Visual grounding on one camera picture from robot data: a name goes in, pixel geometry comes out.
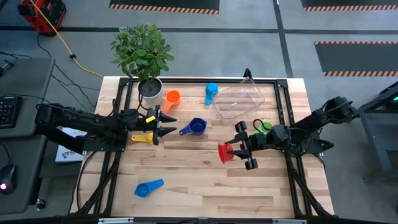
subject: wooden tabletop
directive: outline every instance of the wooden tabletop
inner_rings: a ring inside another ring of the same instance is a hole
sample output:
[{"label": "wooden tabletop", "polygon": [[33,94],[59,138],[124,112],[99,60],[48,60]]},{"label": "wooden tabletop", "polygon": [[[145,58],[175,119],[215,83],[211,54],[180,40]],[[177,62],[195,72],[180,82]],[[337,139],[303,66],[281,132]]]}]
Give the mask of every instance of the wooden tabletop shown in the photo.
[{"label": "wooden tabletop", "polygon": [[[107,115],[112,110],[120,77],[105,77],[99,94],[96,113]],[[296,121],[310,114],[304,80],[287,79],[294,118]],[[219,91],[232,84],[219,84]],[[163,137],[158,146],[127,140],[122,153],[118,181],[114,195],[114,217],[212,217],[212,218],[293,218],[292,199],[284,156],[275,150],[255,152],[259,168],[246,170],[244,161],[235,157],[223,164],[218,156],[219,142],[229,141],[236,134],[235,123],[224,124],[213,107],[205,106],[205,83],[164,83],[164,93],[178,90],[180,104],[167,115],[177,122],[162,124],[177,130]],[[274,88],[258,84],[265,102],[243,120],[248,133],[254,129],[253,119],[259,118],[279,124]],[[131,98],[131,108],[137,107],[137,90]],[[178,131],[192,118],[203,118],[207,128],[203,135],[180,136]],[[104,153],[97,153],[89,161],[81,178],[80,198],[83,204],[98,185]],[[324,208],[333,213],[328,184],[322,163],[311,154],[303,156],[307,184]],[[138,184],[164,179],[164,185],[147,198],[134,195]],[[103,205],[108,189],[105,190]],[[304,212],[301,190],[300,208]],[[76,202],[71,212],[76,211]]]}]

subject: black floor mat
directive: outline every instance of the black floor mat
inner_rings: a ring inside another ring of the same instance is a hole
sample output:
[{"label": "black floor mat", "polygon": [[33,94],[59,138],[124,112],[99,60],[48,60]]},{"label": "black floor mat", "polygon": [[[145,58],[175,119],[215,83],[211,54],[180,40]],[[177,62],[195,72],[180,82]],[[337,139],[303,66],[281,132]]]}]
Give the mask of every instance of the black floor mat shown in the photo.
[{"label": "black floor mat", "polygon": [[315,48],[325,76],[398,76],[396,41],[316,41]]},{"label": "black floor mat", "polygon": [[301,0],[305,11],[396,10],[398,0]]},{"label": "black floor mat", "polygon": [[111,0],[111,9],[218,14],[220,0]]}]

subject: transparent bin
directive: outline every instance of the transparent bin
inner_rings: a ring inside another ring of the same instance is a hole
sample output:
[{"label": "transparent bin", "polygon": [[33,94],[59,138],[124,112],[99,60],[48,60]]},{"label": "transparent bin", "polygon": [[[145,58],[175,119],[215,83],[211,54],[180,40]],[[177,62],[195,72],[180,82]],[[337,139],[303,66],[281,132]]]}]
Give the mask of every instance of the transparent bin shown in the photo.
[{"label": "transparent bin", "polygon": [[212,100],[222,122],[228,123],[257,110],[266,99],[253,80],[246,78],[239,84],[214,93]]}]

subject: dark blue measuring cup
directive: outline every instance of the dark blue measuring cup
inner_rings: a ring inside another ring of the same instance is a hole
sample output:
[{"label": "dark blue measuring cup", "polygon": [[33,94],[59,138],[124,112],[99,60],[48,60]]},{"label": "dark blue measuring cup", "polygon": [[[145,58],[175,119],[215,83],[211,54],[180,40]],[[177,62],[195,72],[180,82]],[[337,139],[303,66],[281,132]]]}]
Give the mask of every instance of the dark blue measuring cup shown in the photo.
[{"label": "dark blue measuring cup", "polygon": [[207,122],[201,118],[193,118],[189,124],[180,130],[180,135],[192,133],[201,135],[205,132]]}]

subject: green leaves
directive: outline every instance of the green leaves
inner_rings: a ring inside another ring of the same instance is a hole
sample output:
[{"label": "green leaves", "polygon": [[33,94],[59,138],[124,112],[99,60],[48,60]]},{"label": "green leaves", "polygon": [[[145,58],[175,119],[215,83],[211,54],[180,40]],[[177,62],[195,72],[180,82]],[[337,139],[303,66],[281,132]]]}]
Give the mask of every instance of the green leaves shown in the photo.
[{"label": "green leaves", "polygon": [[116,51],[112,63],[118,64],[124,74],[138,77],[140,81],[154,79],[161,70],[167,72],[166,60],[174,60],[168,53],[171,46],[165,43],[155,24],[120,28],[111,46],[111,50]]}]

